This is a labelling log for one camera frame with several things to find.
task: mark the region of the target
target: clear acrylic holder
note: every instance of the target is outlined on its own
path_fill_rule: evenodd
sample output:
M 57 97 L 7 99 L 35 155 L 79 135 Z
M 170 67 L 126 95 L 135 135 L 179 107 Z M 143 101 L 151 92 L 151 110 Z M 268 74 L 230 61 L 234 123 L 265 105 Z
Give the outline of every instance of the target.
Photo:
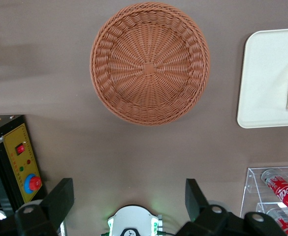
M 244 218 L 249 211 L 266 214 L 273 208 L 281 208 L 288 215 L 288 207 L 261 180 L 262 173 L 268 169 L 274 169 L 288 182 L 288 167 L 248 168 L 240 212 L 241 218 Z

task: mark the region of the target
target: brown table surface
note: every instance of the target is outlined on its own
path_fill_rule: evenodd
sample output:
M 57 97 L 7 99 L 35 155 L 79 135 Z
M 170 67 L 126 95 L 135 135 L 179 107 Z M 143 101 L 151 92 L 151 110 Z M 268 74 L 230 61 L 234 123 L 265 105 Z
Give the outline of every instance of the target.
M 74 179 L 68 235 L 106 232 L 106 219 L 127 204 L 162 214 L 174 233 L 188 221 L 186 178 L 239 215 L 247 168 L 288 165 L 288 127 L 236 121 L 245 42 L 258 30 L 288 29 L 288 0 L 164 1 L 203 30 L 211 74 L 197 105 L 158 127 L 109 112 L 89 74 L 99 28 L 137 2 L 0 0 L 0 114 L 26 115 L 49 190 Z

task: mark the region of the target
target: red switch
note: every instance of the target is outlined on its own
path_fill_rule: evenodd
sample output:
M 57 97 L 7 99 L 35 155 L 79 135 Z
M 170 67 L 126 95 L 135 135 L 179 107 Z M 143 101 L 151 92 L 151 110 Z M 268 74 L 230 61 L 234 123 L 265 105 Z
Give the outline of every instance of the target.
M 41 178 L 38 176 L 34 176 L 30 179 L 29 189 L 32 191 L 38 190 L 41 187 Z
M 19 144 L 17 147 L 16 147 L 16 152 L 17 152 L 17 155 L 19 156 L 21 153 L 23 153 L 25 151 L 25 147 L 23 144 Z

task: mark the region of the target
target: red can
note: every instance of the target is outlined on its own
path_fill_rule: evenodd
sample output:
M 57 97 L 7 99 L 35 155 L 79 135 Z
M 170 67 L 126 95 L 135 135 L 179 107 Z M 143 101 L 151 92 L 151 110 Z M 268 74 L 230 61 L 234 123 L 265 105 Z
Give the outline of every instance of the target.
M 267 212 L 276 223 L 282 228 L 282 230 L 288 235 L 288 216 L 280 208 L 274 208 Z
M 263 172 L 262 181 L 273 190 L 276 196 L 288 207 L 288 183 L 275 170 Z

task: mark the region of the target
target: wicker basket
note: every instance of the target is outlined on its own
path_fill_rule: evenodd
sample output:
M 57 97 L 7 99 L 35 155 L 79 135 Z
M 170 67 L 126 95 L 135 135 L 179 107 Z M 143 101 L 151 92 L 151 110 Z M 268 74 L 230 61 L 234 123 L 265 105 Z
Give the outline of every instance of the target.
M 120 118 L 160 125 L 187 113 L 209 76 L 209 51 L 193 20 L 157 2 L 128 6 L 100 29 L 91 52 L 96 92 Z

